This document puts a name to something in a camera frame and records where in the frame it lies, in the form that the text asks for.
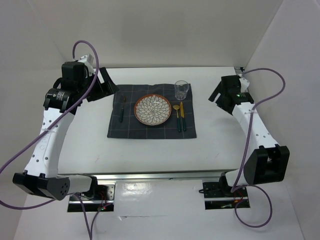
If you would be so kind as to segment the gold fork green handle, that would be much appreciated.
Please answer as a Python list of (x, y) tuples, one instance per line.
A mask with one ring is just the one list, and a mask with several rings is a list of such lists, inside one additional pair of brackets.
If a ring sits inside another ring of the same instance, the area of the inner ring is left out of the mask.
[(123, 118), (124, 118), (124, 108), (125, 108), (125, 103), (126, 103), (126, 96), (124, 94), (122, 94), (122, 105), (121, 105), (121, 109), (120, 109), (120, 115), (119, 115), (119, 122), (122, 123), (123, 122)]

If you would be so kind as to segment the gold spoon green handle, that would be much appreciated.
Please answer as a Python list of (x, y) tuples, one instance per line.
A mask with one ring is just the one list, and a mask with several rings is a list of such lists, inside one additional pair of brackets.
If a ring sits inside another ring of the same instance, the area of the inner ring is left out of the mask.
[(180, 106), (179, 105), (174, 105), (173, 109), (176, 111), (176, 119), (177, 119), (177, 130), (180, 133), (182, 131), (182, 124), (181, 124), (181, 120), (180, 120)]

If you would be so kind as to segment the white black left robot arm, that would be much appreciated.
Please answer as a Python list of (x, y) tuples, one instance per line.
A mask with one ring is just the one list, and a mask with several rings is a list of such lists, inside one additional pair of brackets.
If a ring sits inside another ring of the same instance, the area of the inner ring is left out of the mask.
[(44, 135), (36, 142), (33, 154), (22, 173), (15, 173), (12, 182), (26, 193), (34, 196), (63, 200), (73, 193), (82, 194), (92, 200), (99, 193), (98, 180), (93, 175), (60, 175), (58, 165), (63, 143), (71, 125), (76, 108), (82, 104), (82, 96), (88, 102), (115, 94), (119, 88), (113, 83), (105, 67), (94, 73), (92, 67), (81, 61), (65, 62), (61, 66), (62, 76), (46, 93), (43, 121), (40, 132)]

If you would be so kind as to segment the floral patterned plate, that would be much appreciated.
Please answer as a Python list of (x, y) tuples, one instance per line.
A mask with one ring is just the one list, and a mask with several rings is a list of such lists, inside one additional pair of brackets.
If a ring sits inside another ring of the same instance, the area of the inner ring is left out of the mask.
[(147, 126), (157, 126), (169, 119), (172, 106), (164, 96), (148, 94), (135, 103), (133, 110), (139, 122)]

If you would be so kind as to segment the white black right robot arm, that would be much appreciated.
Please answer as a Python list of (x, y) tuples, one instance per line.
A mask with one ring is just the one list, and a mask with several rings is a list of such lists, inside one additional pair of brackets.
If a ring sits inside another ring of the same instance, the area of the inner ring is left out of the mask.
[(248, 87), (248, 80), (240, 75), (223, 76), (209, 97), (210, 102), (232, 115), (246, 134), (239, 169), (220, 175), (218, 190), (223, 196), (232, 196), (238, 186), (281, 182), (288, 166), (288, 147), (281, 146), (267, 130)]

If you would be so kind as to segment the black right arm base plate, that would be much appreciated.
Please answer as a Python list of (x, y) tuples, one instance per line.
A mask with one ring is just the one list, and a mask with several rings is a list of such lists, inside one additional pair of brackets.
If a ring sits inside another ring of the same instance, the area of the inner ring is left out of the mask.
[(250, 208), (248, 192), (245, 188), (234, 193), (223, 193), (218, 182), (203, 182), (198, 190), (204, 197), (205, 210), (226, 210), (238, 208)]

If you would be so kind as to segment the dark grey checked cloth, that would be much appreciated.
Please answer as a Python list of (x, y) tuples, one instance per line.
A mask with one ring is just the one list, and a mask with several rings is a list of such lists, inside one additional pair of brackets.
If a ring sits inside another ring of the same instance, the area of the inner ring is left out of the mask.
[[(174, 84), (119, 84), (117, 87), (119, 91), (113, 96), (113, 110), (107, 131), (107, 137), (109, 139), (180, 140), (195, 139), (197, 137), (191, 86), (189, 87), (186, 98), (182, 101), (186, 131), (181, 130), (181, 132), (178, 132), (177, 113), (174, 109), (166, 122), (155, 126), (148, 126), (139, 122), (134, 114), (136, 102), (148, 94), (163, 96), (172, 106), (179, 105), (180, 102), (175, 97)], [(123, 102), (122, 94), (125, 95), (126, 102), (124, 104), (123, 122), (121, 123), (119, 118)]]

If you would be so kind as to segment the clear drinking glass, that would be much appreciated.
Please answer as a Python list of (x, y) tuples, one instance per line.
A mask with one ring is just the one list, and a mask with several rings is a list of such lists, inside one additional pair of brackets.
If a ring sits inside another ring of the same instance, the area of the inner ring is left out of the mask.
[(179, 101), (183, 101), (188, 94), (189, 84), (184, 80), (179, 80), (174, 84), (174, 95), (175, 98)]

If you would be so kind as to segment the gold knife green handle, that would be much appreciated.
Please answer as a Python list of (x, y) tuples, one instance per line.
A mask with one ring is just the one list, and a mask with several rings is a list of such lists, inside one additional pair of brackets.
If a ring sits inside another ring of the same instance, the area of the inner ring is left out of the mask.
[(183, 131), (187, 131), (187, 124), (186, 124), (186, 119), (185, 119), (185, 112), (184, 112), (184, 105), (183, 102), (180, 102), (180, 115), (182, 119), (182, 129)]

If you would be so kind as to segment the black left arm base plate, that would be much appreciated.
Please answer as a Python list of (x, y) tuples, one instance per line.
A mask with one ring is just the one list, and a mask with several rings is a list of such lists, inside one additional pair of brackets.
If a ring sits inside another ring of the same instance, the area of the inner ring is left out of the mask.
[[(94, 196), (86, 196), (84, 193), (78, 194), (81, 198), (84, 210), (88, 213), (113, 212), (115, 207), (116, 183), (101, 181)], [(83, 212), (80, 200), (76, 196), (70, 196), (67, 206), (68, 213)]]

